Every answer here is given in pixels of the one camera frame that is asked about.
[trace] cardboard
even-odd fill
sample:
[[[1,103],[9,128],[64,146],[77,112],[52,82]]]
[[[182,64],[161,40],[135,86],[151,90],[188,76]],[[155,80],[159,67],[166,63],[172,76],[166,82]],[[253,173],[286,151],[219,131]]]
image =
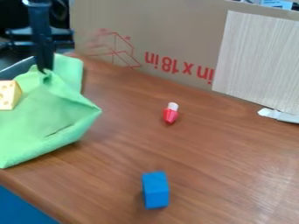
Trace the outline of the cardboard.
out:
[[[227,11],[299,20],[296,11],[226,0],[76,0],[76,50],[211,89]]]

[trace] red line drawing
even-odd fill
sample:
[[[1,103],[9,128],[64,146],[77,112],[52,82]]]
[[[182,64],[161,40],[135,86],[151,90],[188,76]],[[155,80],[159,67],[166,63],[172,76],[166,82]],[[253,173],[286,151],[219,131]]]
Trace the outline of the red line drawing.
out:
[[[112,64],[139,68],[142,64],[134,57],[134,47],[129,40],[130,36],[123,38],[118,32],[99,29],[88,43],[88,56],[101,56]]]

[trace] blue cube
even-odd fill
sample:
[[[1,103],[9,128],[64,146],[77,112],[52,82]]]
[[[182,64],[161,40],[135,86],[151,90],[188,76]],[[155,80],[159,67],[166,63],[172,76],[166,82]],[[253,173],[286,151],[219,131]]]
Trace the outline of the blue cube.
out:
[[[143,199],[147,209],[167,207],[170,201],[170,188],[164,171],[144,173]]]

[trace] cheese-shaped object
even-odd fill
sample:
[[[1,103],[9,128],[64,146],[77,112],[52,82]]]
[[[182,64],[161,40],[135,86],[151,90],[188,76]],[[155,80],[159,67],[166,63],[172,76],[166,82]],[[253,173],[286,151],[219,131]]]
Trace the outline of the cheese-shaped object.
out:
[[[14,80],[0,80],[0,110],[11,110],[21,98],[22,89]]]

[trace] green cloth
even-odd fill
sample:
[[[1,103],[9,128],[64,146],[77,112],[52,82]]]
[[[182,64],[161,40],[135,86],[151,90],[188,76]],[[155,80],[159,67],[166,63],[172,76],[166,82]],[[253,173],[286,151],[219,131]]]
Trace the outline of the green cloth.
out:
[[[101,110],[80,94],[83,62],[55,55],[53,71],[36,66],[15,80],[18,105],[0,111],[0,168],[36,158],[79,140]]]

